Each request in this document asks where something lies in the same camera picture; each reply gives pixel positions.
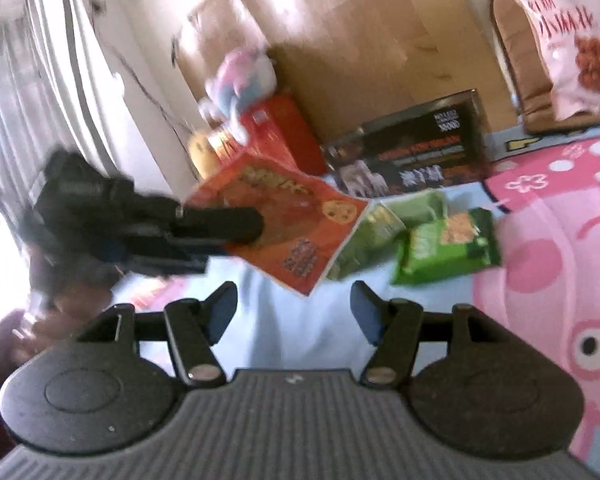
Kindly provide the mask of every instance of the metal pin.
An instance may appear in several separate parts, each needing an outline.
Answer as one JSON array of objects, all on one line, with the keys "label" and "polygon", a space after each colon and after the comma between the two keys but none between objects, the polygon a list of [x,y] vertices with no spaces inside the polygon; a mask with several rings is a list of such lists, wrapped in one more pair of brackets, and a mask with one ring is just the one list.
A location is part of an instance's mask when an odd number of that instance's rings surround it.
[{"label": "metal pin", "polygon": [[198,365],[189,370],[187,375],[192,381],[213,381],[221,374],[222,370],[215,365]]},{"label": "metal pin", "polygon": [[395,381],[396,373],[392,368],[379,366],[366,371],[366,380],[372,384],[391,384]]}]

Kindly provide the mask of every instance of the pink snack bag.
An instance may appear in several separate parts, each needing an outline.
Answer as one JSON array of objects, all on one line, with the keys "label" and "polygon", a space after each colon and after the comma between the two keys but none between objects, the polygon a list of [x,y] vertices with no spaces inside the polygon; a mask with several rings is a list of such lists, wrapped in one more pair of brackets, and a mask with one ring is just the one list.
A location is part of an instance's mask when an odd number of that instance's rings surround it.
[{"label": "pink snack bag", "polygon": [[556,120],[600,112],[600,0],[516,0],[554,84]]}]

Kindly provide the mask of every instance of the cookie image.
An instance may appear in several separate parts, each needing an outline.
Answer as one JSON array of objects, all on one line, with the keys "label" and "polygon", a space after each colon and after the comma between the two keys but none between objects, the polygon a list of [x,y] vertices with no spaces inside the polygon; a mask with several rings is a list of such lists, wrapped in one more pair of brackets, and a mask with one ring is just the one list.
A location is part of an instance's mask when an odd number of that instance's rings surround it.
[{"label": "cookie image", "polygon": [[322,203],[322,214],[337,224],[346,225],[353,222],[358,216],[355,205],[342,200],[329,200]]},{"label": "cookie image", "polygon": [[443,245],[467,244],[475,235],[474,225],[468,213],[459,213],[446,219],[446,227],[440,233],[440,243]]},{"label": "cookie image", "polygon": [[578,82],[587,90],[600,92],[600,38],[576,36],[574,45],[578,49],[575,59],[580,69]]}]

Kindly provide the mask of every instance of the ribbed gray surface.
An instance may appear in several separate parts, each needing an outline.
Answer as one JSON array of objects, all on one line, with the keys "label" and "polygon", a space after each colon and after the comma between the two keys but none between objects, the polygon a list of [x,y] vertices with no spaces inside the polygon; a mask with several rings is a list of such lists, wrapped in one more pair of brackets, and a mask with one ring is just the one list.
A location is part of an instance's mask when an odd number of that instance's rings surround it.
[{"label": "ribbed gray surface", "polygon": [[128,449],[54,458],[24,447],[0,480],[575,480],[593,476],[566,453],[524,463],[481,461],[437,443],[394,392],[348,371],[240,371],[191,392],[176,417]]}]

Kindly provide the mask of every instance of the black cable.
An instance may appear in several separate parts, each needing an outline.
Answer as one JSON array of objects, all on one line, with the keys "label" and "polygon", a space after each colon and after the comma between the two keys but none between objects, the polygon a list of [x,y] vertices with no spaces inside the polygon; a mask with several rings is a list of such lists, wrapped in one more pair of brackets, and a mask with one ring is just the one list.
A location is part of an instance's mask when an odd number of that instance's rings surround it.
[{"label": "black cable", "polygon": [[192,128],[188,124],[185,124],[183,121],[178,119],[177,117],[168,113],[168,111],[164,109],[164,107],[162,106],[160,101],[158,101],[158,99],[156,99],[151,94],[151,92],[148,91],[148,89],[144,86],[144,84],[142,84],[142,82],[140,81],[140,78],[138,77],[138,74],[136,74],[136,71],[128,63],[128,61],[125,59],[125,57],[122,55],[122,53],[115,46],[110,44],[108,41],[104,40],[104,38],[102,37],[102,35],[98,31],[98,29],[96,28],[96,24],[95,24],[96,16],[99,16],[106,12],[106,7],[103,5],[103,3],[101,3],[99,0],[90,0],[90,6],[91,6],[91,12],[89,13],[89,21],[91,22],[91,28],[93,29],[93,33],[96,35],[96,39],[98,40],[98,43],[100,44],[100,46],[107,48],[110,51],[110,53],[112,53],[113,56],[116,57],[116,59],[120,62],[120,64],[127,71],[127,73],[132,77],[134,82],[138,85],[138,88],[141,90],[142,94],[144,94],[144,97],[147,98],[149,100],[149,102],[151,102],[155,107],[158,108],[158,111],[162,115],[162,118],[173,130],[173,133],[175,134],[176,138],[178,139],[178,142],[180,143],[180,146],[184,150],[185,158],[187,159],[187,162],[189,164],[189,167],[192,169],[193,174],[197,178],[200,178],[198,171],[196,170],[196,167],[193,165],[191,158],[189,156],[189,150],[187,149],[185,143],[183,142],[182,138],[178,134],[178,131],[176,130],[176,127],[174,126],[173,123],[176,123],[177,126],[184,128],[188,132],[190,132]]}]

